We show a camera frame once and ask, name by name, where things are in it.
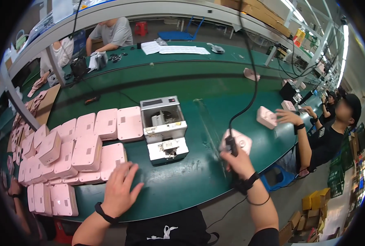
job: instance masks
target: black wristband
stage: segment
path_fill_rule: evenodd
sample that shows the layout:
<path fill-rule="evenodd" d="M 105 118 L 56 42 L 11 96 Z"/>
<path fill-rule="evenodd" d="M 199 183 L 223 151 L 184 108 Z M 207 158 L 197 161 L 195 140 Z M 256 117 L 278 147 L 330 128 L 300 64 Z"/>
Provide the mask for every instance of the black wristband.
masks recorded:
<path fill-rule="evenodd" d="M 108 216 L 107 214 L 105 214 L 103 212 L 103 209 L 101 207 L 101 202 L 98 202 L 97 204 L 95 204 L 95 211 L 101 215 L 101 217 L 103 217 L 103 219 L 105 219 L 107 222 L 109 222 L 110 224 L 115 224 L 115 223 L 118 223 L 119 221 L 119 218 L 116 217 L 116 218 L 113 218 L 113 217 L 110 217 Z"/>

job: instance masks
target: white drawstring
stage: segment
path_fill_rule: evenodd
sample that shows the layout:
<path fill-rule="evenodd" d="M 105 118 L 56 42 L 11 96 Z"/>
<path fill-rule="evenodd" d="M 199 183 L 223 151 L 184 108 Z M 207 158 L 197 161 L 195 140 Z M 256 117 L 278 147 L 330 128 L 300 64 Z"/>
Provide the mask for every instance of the white drawstring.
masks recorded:
<path fill-rule="evenodd" d="M 178 227 L 169 227 L 168 225 L 165 225 L 165 228 L 163 229 L 163 233 L 164 233 L 163 238 L 151 236 L 151 237 L 148 237 L 147 240 L 149 240 L 149 239 L 170 239 L 170 231 L 177 229 L 177 228 Z"/>

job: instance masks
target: black wire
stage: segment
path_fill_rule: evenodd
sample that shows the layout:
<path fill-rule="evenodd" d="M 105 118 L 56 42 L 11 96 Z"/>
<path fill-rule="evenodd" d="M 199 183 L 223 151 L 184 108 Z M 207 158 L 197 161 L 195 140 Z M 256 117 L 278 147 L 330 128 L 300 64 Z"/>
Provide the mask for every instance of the black wire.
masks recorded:
<path fill-rule="evenodd" d="M 225 214 L 224 214 L 224 216 L 222 217 L 222 219 L 220 219 L 220 220 L 217 220 L 217 221 L 215 221 L 214 223 L 212 223 L 211 225 L 209 225 L 207 228 L 206 228 L 206 230 L 208 229 L 208 228 L 210 228 L 213 224 L 215 224 L 215 223 L 217 223 L 217 222 L 219 222 L 219 221 L 221 221 L 221 220 L 223 220 L 223 218 L 226 216 L 226 214 L 228 214 L 232 209 L 234 209 L 238 204 L 236 204 L 236 205 L 234 205 L 231 209 L 229 209 Z"/>
<path fill-rule="evenodd" d="M 255 69 L 255 62 L 254 62 L 254 58 L 252 56 L 252 51 L 251 51 L 251 48 L 249 46 L 249 40 L 248 40 L 248 35 L 247 33 L 244 31 L 244 26 L 243 26 L 243 21 L 241 19 L 241 11 L 242 11 L 242 7 L 243 7 L 243 0 L 240 0 L 239 1 L 239 22 L 240 22 L 240 26 L 241 26 L 241 30 L 243 32 L 243 37 L 244 37 L 244 42 L 245 42 L 245 45 L 247 46 L 247 49 L 248 49 L 248 53 L 249 53 L 249 58 L 251 60 L 251 64 L 252 64 L 252 69 L 254 70 L 254 75 L 255 75 L 255 91 L 254 91 L 254 95 L 251 99 L 251 101 L 249 102 L 248 106 L 246 106 L 242 111 L 240 111 L 239 113 L 237 113 L 236 115 L 234 115 L 230 121 L 229 121 L 229 135 L 232 137 L 232 121 L 237 118 L 238 116 L 242 115 L 245 111 L 247 111 L 251 106 L 252 104 L 254 103 L 255 99 L 256 99 L 256 95 L 258 93 L 258 78 L 256 76 L 256 69 Z"/>

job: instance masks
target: red stool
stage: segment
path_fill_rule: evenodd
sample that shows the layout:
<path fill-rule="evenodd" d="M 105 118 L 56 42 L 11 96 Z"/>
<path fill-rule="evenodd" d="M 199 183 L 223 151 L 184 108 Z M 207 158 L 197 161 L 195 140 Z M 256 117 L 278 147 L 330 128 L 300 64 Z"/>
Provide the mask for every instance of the red stool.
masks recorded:
<path fill-rule="evenodd" d="M 136 22 L 136 26 L 134 27 L 134 33 L 140 36 L 145 36 L 148 33 L 147 22 L 146 21 Z"/>

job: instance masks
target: gray t-shirt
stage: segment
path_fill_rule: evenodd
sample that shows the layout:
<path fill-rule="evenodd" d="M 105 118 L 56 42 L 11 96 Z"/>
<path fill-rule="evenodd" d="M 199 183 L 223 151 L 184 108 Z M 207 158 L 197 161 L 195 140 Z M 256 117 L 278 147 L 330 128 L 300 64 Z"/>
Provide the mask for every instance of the gray t-shirt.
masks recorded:
<path fill-rule="evenodd" d="M 120 17 L 112 26 L 97 24 L 90 34 L 91 39 L 103 39 L 103 45 L 114 44 L 121 47 L 133 45 L 131 26 L 126 17 Z"/>

